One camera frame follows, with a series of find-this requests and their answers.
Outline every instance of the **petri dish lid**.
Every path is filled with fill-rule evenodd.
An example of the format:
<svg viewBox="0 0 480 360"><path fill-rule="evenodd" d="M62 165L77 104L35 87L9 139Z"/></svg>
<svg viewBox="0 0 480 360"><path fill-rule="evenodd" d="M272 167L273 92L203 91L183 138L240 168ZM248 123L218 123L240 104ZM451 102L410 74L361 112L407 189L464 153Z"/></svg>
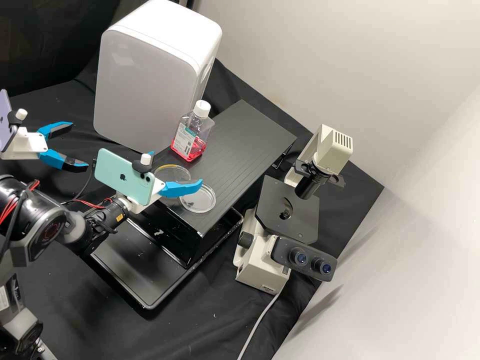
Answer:
<svg viewBox="0 0 480 360"><path fill-rule="evenodd" d="M165 164L155 169L153 173L157 179L163 182L186 182L192 179L190 172L183 166L176 164Z"/></svg>
<svg viewBox="0 0 480 360"><path fill-rule="evenodd" d="M180 196L180 202L185 209L192 213L203 214L214 208L217 198L215 191L203 183L197 192Z"/></svg>

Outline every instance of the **vent grille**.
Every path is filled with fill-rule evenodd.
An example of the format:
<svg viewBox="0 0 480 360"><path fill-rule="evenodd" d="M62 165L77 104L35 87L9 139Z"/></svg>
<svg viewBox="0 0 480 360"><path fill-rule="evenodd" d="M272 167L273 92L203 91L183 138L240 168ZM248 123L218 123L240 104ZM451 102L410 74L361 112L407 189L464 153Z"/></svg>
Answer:
<svg viewBox="0 0 480 360"><path fill-rule="evenodd" d="M335 142L340 144L348 149L352 148L352 138L348 135L345 135L341 132L335 131Z"/></svg>

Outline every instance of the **mint green iphone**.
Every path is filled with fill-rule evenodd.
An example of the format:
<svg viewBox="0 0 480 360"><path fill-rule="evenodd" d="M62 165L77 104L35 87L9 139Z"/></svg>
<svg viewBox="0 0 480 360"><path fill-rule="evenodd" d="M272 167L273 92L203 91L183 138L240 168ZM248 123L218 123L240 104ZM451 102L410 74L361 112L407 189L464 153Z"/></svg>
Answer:
<svg viewBox="0 0 480 360"><path fill-rule="evenodd" d="M140 205L149 204L155 183L155 176L151 172L140 174L133 169L130 161L105 148L98 151L95 179Z"/></svg>

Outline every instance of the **purple smartphone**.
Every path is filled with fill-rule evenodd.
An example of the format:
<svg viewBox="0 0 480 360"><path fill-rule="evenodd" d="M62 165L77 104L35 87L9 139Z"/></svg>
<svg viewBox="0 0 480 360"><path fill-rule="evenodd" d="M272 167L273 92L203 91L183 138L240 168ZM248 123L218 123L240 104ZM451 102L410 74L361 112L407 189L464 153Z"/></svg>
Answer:
<svg viewBox="0 0 480 360"><path fill-rule="evenodd" d="M7 150L17 133L17 126L9 124L9 112L12 111L7 90L0 90L0 152Z"/></svg>

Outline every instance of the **white bottle cap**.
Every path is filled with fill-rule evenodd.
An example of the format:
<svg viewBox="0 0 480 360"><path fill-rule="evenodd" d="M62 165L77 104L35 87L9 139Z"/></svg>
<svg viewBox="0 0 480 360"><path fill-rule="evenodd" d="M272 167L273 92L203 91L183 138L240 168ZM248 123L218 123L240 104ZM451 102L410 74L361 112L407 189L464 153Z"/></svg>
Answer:
<svg viewBox="0 0 480 360"><path fill-rule="evenodd" d="M17 112L16 112L16 114L15 114L15 117L16 117L18 120L23 121L23 120L25 120L25 118L27 117L27 114L28 114L27 110L25 110L25 109L18 109Z"/></svg>
<svg viewBox="0 0 480 360"><path fill-rule="evenodd" d="M142 165L150 165L152 161L152 156L150 154L142 154L140 158L140 164Z"/></svg>
<svg viewBox="0 0 480 360"><path fill-rule="evenodd" d="M210 104L205 100L198 100L193 108L193 113L200 118L206 118L210 113Z"/></svg>

